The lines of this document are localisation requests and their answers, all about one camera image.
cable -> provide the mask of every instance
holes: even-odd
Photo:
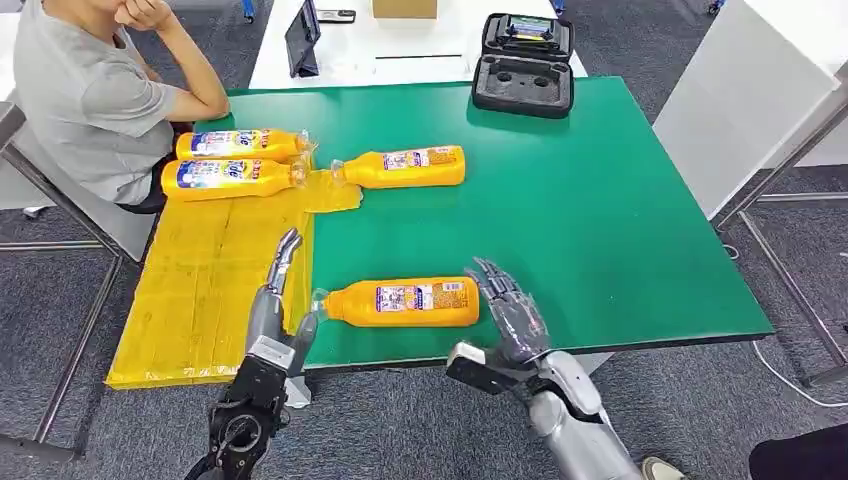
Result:
[[[769,363],[766,361],[766,359],[765,359],[765,358],[763,358],[763,354],[760,352],[760,348],[757,346],[757,342],[756,342],[756,341],[752,341],[752,342],[751,342],[751,345],[754,347],[754,353],[756,353],[756,354],[757,354],[757,358],[759,358],[759,359],[760,359],[760,362],[762,362],[762,364],[763,364],[763,365],[765,365],[765,366],[766,366],[766,368],[768,368],[768,369],[769,369],[769,371],[770,371],[771,373],[773,373],[773,374],[774,374],[774,376],[775,376],[775,377],[777,377],[777,378],[778,378],[781,382],[785,383],[785,384],[786,384],[786,386],[788,386],[788,387],[789,387],[789,388],[791,388],[792,390],[795,390],[795,393],[797,393],[798,395],[801,395],[802,397],[806,398],[806,399],[807,399],[807,400],[809,400],[810,402],[815,403],[816,405],[818,405],[818,406],[820,406],[820,407],[824,407],[824,408],[840,408],[840,407],[848,407],[848,402],[843,402],[843,403],[824,403],[824,402],[820,402],[820,401],[816,400],[815,398],[811,397],[809,394],[807,394],[807,392],[805,392],[805,391],[801,390],[800,388],[796,387],[794,383],[792,383],[792,382],[790,382],[789,380],[785,379],[785,378],[784,378],[781,374],[777,373],[777,370],[775,370],[775,369],[774,369],[774,367],[772,367],[771,365],[769,365]]]
[[[731,260],[739,258],[739,250],[733,245],[725,243],[722,247],[724,247],[724,251],[727,252],[727,256],[729,256]]]

metal table leg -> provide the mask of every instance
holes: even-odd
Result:
[[[796,147],[783,162],[780,163],[780,165],[769,172],[768,175],[766,175],[766,177],[760,181],[760,183],[757,184],[754,189],[746,195],[744,199],[742,199],[741,202],[735,205],[730,212],[715,225],[717,231],[723,232],[726,226],[731,221],[735,220],[735,217],[738,216],[742,220],[745,227],[749,232],[751,232],[751,235],[754,236],[757,244],[766,255],[766,259],[780,277],[780,280],[786,286],[787,290],[789,290],[789,293],[792,295],[795,303],[798,304],[804,312],[804,316],[807,317],[807,320],[810,322],[810,325],[813,329],[815,329],[816,334],[824,345],[824,348],[827,350],[828,354],[830,354],[834,363],[836,363],[834,368],[803,379],[802,381],[807,385],[823,384],[848,376],[848,356],[845,355],[842,348],[836,343],[836,340],[828,331],[821,317],[819,317],[818,313],[816,313],[809,300],[807,300],[807,297],[798,287],[798,284],[795,283],[795,280],[777,256],[777,253],[771,248],[771,245],[769,245],[763,233],[754,224],[747,211],[748,208],[755,202],[782,204],[789,202],[830,202],[848,199],[848,193],[843,192],[765,195],[765,192],[768,191],[769,188],[771,188],[783,175],[797,165],[798,162],[800,162],[809,152],[813,150],[813,148],[821,143],[821,141],[824,140],[824,138],[827,137],[827,135],[830,134],[830,132],[832,132],[840,123],[845,121],[846,118],[848,118],[848,99],[843,100],[842,104],[827,117],[824,123],[813,130],[807,138],[805,138],[804,141],[798,145],[798,147]]]
[[[90,250],[99,248],[103,248],[103,245],[95,240],[0,243],[0,252],[52,252],[56,250]]]
[[[68,393],[68,387],[79,367],[82,354],[85,352],[89,340],[91,340],[94,326],[97,324],[97,319],[100,317],[100,312],[103,310],[103,305],[106,303],[109,291],[115,283],[115,278],[117,278],[118,272],[121,269],[121,263],[121,257],[112,258],[109,270],[106,271],[106,276],[103,278],[103,282],[97,290],[97,295],[94,297],[94,303],[91,304],[91,308],[88,311],[88,316],[86,316],[85,324],[77,340],[76,347],[67,363],[65,363],[65,368],[59,378],[59,384],[56,386],[53,395],[50,397],[50,401],[47,403],[47,410],[42,415],[32,439],[0,435],[0,445],[58,461],[73,460],[79,455],[74,448],[57,447],[46,443],[47,435],[50,433],[50,427],[53,426],[56,415],[59,413],[59,408],[65,400],[65,395]]]
[[[766,175],[766,177],[754,187],[751,192],[736,204],[724,218],[719,221],[715,228],[723,232],[729,222],[734,220],[737,213],[747,210],[754,202],[763,196],[766,191],[771,188],[780,178],[785,175],[792,167],[798,164],[813,148],[821,143],[824,138],[833,131],[843,120],[848,118],[848,101],[844,102],[833,114],[831,114],[824,123],[813,130],[804,141],[786,157],[786,159],[775,167]]]

yellow mat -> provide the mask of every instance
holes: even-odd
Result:
[[[358,187],[347,186],[332,192],[291,189],[267,198],[169,202],[106,384],[128,389],[232,379],[244,358],[250,305],[280,237],[290,227],[303,235],[283,298],[285,327],[292,331],[309,306],[309,212],[356,208],[360,198]]]

green table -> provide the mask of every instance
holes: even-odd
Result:
[[[358,210],[316,215],[314,287],[461,274],[479,255],[533,293],[556,348],[591,353],[772,333],[622,80],[578,79],[575,90],[565,120],[477,110],[468,84],[235,95],[231,117],[198,128],[307,128],[320,144],[319,167],[369,150],[465,149],[458,187],[366,191]],[[440,359],[461,339],[494,346],[489,312],[467,328],[331,321],[307,366]]]

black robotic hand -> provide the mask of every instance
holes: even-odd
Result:
[[[267,281],[251,307],[247,354],[232,384],[209,410],[209,451],[186,480],[250,479],[271,438],[288,423],[286,380],[302,374],[320,318],[320,312],[307,314],[294,336],[282,330],[286,272],[301,242],[295,229],[280,240]]]
[[[467,268],[465,273],[477,283],[489,304],[501,334],[499,353],[505,360],[524,364],[546,353],[551,339],[533,297],[524,293],[512,276],[494,262],[474,257],[483,275]]]

